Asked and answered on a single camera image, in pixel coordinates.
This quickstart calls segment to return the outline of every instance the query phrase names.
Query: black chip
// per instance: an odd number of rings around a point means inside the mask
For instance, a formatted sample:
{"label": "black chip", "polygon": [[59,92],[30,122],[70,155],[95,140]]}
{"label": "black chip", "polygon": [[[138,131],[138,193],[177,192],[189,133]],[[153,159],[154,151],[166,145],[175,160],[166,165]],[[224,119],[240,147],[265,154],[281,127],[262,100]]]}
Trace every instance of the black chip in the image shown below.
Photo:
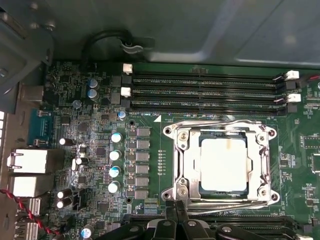
{"label": "black chip", "polygon": [[70,116],[61,116],[61,125],[70,125]]}
{"label": "black chip", "polygon": [[311,218],[312,226],[318,226],[319,220],[316,217]]}
{"label": "black chip", "polygon": [[85,154],[87,152],[87,148],[85,146],[80,146],[79,147],[79,153]]}
{"label": "black chip", "polygon": [[128,135],[129,135],[129,137],[135,137],[135,136],[137,136],[137,130],[130,130],[130,131],[128,132]]}
{"label": "black chip", "polygon": [[312,207],[314,205],[314,201],[312,199],[307,199],[306,205]]}
{"label": "black chip", "polygon": [[135,196],[135,191],[129,191],[127,190],[126,193],[125,193],[125,196],[126,197],[134,197]]}
{"label": "black chip", "polygon": [[120,104],[120,93],[119,92],[113,92],[111,93],[111,104]]}
{"label": "black chip", "polygon": [[112,76],[112,87],[121,87],[121,76]]}
{"label": "black chip", "polygon": [[98,147],[95,151],[97,156],[106,156],[106,149],[103,147]]}
{"label": "black chip", "polygon": [[126,171],[128,173],[134,173],[136,171],[136,168],[135,168],[135,166],[127,166]]}
{"label": "black chip", "polygon": [[132,82],[132,76],[127,75],[127,74],[122,75],[122,83],[123,84],[131,84],[131,82]]}
{"label": "black chip", "polygon": [[134,178],[127,178],[126,184],[135,184],[135,179]]}
{"label": "black chip", "polygon": [[59,82],[60,83],[68,83],[69,82],[69,75],[63,75],[63,76],[60,76],[60,80]]}
{"label": "black chip", "polygon": [[109,101],[109,99],[108,98],[102,98],[101,99],[101,105],[102,106],[109,106],[109,103],[110,103],[110,101]]}
{"label": "black chip", "polygon": [[136,160],[136,154],[135,153],[127,153],[126,159],[129,161],[135,161]]}
{"label": "black chip", "polygon": [[86,176],[79,176],[78,184],[86,184],[87,183],[87,177]]}
{"label": "black chip", "polygon": [[109,119],[109,115],[107,115],[107,114],[101,115],[101,120],[108,120],[108,119]]}
{"label": "black chip", "polygon": [[108,211],[108,209],[109,209],[109,204],[107,202],[100,202],[99,203],[100,212],[105,213]]}
{"label": "black chip", "polygon": [[118,119],[118,115],[115,112],[110,113],[109,120],[110,122],[115,122]]}
{"label": "black chip", "polygon": [[88,124],[85,122],[79,123],[78,130],[80,132],[86,132],[88,130]]}
{"label": "black chip", "polygon": [[136,143],[135,141],[130,141],[130,142],[128,143],[128,148],[129,148],[129,149],[135,149],[136,146],[137,146],[137,143]]}
{"label": "black chip", "polygon": [[105,221],[97,221],[95,223],[95,229],[97,230],[105,229]]}

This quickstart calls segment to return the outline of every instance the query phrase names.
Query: screw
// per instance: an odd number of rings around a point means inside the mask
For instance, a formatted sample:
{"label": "screw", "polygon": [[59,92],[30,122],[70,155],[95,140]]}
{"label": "screw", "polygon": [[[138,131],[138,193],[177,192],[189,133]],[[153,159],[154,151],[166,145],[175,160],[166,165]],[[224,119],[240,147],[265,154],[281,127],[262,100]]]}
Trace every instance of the screw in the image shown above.
{"label": "screw", "polygon": [[168,226],[170,226],[170,225],[171,225],[171,222],[169,222],[169,221],[165,221],[165,222],[163,223],[163,225],[168,227]]}
{"label": "screw", "polygon": [[38,4],[36,2],[32,2],[30,4],[30,9],[31,10],[38,10],[38,8],[39,8],[39,6],[38,6]]}
{"label": "screw", "polygon": [[189,225],[190,227],[194,227],[195,225],[197,225],[197,223],[196,223],[195,221],[189,221],[189,222],[188,222],[188,225]]}
{"label": "screw", "polygon": [[222,228],[222,231],[224,231],[225,233],[230,233],[232,231],[231,227],[228,227],[228,226],[224,226]]}
{"label": "screw", "polygon": [[40,25],[38,23],[36,23],[36,22],[33,22],[33,23],[30,24],[30,28],[31,29],[38,29],[39,27],[40,27]]}
{"label": "screw", "polygon": [[136,227],[136,226],[134,226],[133,228],[130,228],[130,232],[136,232],[136,231],[138,231],[139,229]]}
{"label": "screw", "polygon": [[179,195],[181,195],[181,196],[186,195],[186,193],[187,193],[187,191],[184,188],[179,190]]}
{"label": "screw", "polygon": [[49,30],[49,31],[53,31],[56,28],[56,24],[54,21],[49,21],[44,25],[45,29]]}
{"label": "screw", "polygon": [[270,136],[270,137],[273,137],[275,134],[276,134],[275,131],[273,131],[273,130],[270,130],[270,131],[269,131],[269,136]]}

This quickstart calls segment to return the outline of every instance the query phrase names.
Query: connector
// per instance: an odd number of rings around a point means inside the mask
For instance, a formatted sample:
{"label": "connector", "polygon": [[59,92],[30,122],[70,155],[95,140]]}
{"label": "connector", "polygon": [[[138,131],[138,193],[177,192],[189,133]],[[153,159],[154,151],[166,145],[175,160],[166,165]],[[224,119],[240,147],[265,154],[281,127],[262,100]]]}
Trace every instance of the connector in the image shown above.
{"label": "connector", "polygon": [[62,149],[15,149],[7,159],[14,173],[47,174],[63,168]]}
{"label": "connector", "polygon": [[299,71],[290,70],[285,74],[285,80],[294,80],[299,78]]}
{"label": "connector", "polygon": [[122,70],[127,75],[132,74],[133,73],[133,65],[129,64],[129,63],[124,63]]}
{"label": "connector", "polygon": [[291,93],[286,97],[287,103],[300,103],[301,102],[301,94],[299,93]]}
{"label": "connector", "polygon": [[128,98],[131,97],[131,88],[130,87],[121,87],[121,96]]}

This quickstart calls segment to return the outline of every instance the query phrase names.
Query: electrolytic capacitor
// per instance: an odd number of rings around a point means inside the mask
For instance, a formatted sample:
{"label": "electrolytic capacitor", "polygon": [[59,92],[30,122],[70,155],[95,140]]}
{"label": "electrolytic capacitor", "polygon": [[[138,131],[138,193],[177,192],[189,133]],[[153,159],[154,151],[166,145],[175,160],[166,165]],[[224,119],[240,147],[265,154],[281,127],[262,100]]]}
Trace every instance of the electrolytic capacitor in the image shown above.
{"label": "electrolytic capacitor", "polygon": [[99,88],[98,81],[95,80],[94,78],[89,79],[88,85],[89,85],[89,88],[91,88],[91,89],[98,89]]}
{"label": "electrolytic capacitor", "polygon": [[63,199],[60,199],[57,203],[56,203],[56,207],[58,209],[62,209],[68,205],[70,205],[72,203],[72,199],[71,197],[66,197],[66,198],[63,198]]}
{"label": "electrolytic capacitor", "polygon": [[75,160],[75,163],[77,165],[88,165],[89,163],[89,159],[87,157],[78,157],[76,160]]}
{"label": "electrolytic capacitor", "polygon": [[90,89],[87,93],[88,97],[95,101],[99,98],[99,93],[95,89]]}
{"label": "electrolytic capacitor", "polygon": [[120,188],[120,182],[118,181],[112,181],[108,186],[109,193],[116,193]]}
{"label": "electrolytic capacitor", "polygon": [[116,161],[119,160],[121,158],[122,153],[119,150],[114,150],[112,152],[109,153],[109,158],[112,161]]}
{"label": "electrolytic capacitor", "polygon": [[113,143],[119,143],[122,140],[122,135],[118,132],[115,132],[111,135],[111,141]]}
{"label": "electrolytic capacitor", "polygon": [[81,236],[84,239],[88,239],[92,236],[92,234],[94,233],[95,229],[92,225],[87,224],[83,227],[82,231],[81,231]]}
{"label": "electrolytic capacitor", "polygon": [[75,142],[70,138],[61,138],[59,144],[62,146],[74,146]]}
{"label": "electrolytic capacitor", "polygon": [[118,112],[118,118],[119,118],[120,121],[126,120],[126,118],[127,118],[126,112],[125,111]]}
{"label": "electrolytic capacitor", "polygon": [[72,190],[70,188],[63,189],[57,193],[58,199],[63,199],[66,197],[70,197],[72,195]]}
{"label": "electrolytic capacitor", "polygon": [[120,175],[120,173],[121,173],[121,168],[118,166],[113,166],[109,170],[109,176],[112,178],[118,177]]}

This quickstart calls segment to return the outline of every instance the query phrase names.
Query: mounting hole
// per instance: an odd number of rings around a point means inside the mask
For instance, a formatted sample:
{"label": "mounting hole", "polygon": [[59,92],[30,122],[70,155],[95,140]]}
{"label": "mounting hole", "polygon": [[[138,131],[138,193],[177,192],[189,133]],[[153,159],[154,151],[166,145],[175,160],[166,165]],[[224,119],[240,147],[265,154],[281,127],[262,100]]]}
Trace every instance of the mounting hole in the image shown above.
{"label": "mounting hole", "polygon": [[132,204],[132,199],[128,197],[128,198],[125,200],[125,203],[126,203],[126,204]]}
{"label": "mounting hole", "polygon": [[169,193],[165,193],[164,195],[163,195],[163,197],[164,197],[164,199],[170,199],[170,194]]}
{"label": "mounting hole", "polygon": [[171,129],[170,129],[170,128],[166,128],[166,129],[164,130],[164,132],[165,132],[166,134],[170,134],[170,133],[171,133]]}
{"label": "mounting hole", "polygon": [[271,195],[272,201],[277,201],[278,200],[278,195],[277,194],[272,194]]}

